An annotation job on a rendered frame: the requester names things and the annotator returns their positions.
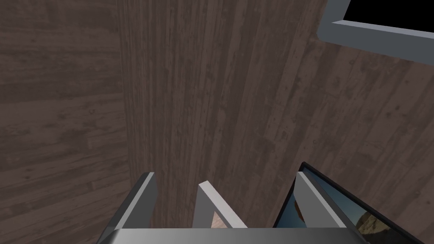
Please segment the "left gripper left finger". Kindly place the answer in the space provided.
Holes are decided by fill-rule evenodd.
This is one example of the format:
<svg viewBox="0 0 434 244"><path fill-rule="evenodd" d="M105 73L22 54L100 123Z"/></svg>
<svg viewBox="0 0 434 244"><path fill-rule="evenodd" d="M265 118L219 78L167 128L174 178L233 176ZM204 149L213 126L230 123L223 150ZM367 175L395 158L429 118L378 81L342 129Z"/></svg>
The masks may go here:
<svg viewBox="0 0 434 244"><path fill-rule="evenodd" d="M108 224L108 230L149 228L158 189L154 172L143 173Z"/></svg>

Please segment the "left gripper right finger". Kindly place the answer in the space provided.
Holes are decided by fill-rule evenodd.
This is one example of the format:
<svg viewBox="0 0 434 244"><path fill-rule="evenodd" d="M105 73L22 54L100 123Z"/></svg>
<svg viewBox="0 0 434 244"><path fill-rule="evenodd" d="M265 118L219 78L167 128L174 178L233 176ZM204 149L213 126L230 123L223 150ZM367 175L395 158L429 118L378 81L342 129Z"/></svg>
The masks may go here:
<svg viewBox="0 0 434 244"><path fill-rule="evenodd" d="M347 217L309 174L297 172L293 194L307 227L347 227Z"/></svg>

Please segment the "black framed landscape picture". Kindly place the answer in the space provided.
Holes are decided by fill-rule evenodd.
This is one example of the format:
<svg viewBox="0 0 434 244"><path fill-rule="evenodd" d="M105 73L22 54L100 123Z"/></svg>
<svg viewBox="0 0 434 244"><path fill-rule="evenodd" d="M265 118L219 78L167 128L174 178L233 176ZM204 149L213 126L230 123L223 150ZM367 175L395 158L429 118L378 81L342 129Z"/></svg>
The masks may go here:
<svg viewBox="0 0 434 244"><path fill-rule="evenodd" d="M310 174L319 183L368 244L424 244L306 162L300 165L299 171ZM294 188L293 183L274 222L274 228L306 227L296 205Z"/></svg>

